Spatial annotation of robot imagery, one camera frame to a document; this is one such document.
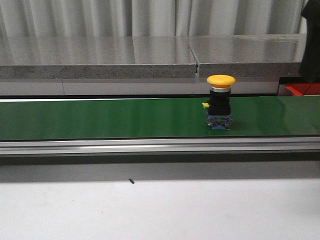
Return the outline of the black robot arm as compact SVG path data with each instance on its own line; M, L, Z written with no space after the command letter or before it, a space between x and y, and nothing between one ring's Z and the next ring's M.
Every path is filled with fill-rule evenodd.
M307 34L299 74L310 83L320 77L320 1L308 0L301 16L306 19Z

